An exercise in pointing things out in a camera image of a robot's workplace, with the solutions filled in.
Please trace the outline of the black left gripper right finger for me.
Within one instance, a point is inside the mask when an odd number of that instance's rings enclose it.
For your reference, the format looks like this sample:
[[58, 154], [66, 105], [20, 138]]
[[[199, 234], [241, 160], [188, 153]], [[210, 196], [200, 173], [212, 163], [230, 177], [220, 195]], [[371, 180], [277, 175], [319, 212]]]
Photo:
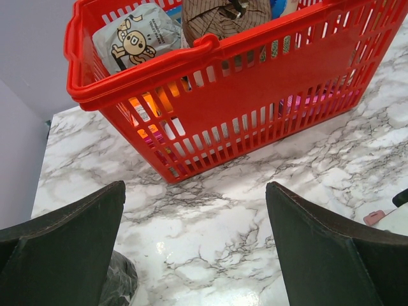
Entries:
[[407, 305], [407, 237], [307, 201], [278, 182], [266, 205], [290, 305]]

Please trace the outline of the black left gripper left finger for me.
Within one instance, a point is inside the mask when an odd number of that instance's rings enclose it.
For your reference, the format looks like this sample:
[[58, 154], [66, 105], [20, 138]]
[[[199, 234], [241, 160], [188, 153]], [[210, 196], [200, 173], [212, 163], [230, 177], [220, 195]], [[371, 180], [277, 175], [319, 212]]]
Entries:
[[97, 305], [124, 210], [113, 182], [1, 230], [1, 305]]

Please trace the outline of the red weekly pill organizer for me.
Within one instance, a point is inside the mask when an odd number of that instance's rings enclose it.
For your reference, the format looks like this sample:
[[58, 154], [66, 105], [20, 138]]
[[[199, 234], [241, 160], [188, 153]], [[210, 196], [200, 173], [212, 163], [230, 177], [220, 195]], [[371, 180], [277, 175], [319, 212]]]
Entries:
[[383, 210], [377, 210], [374, 212], [369, 213], [363, 218], [364, 223], [367, 226], [373, 226], [378, 223], [382, 218], [384, 218], [386, 214]]

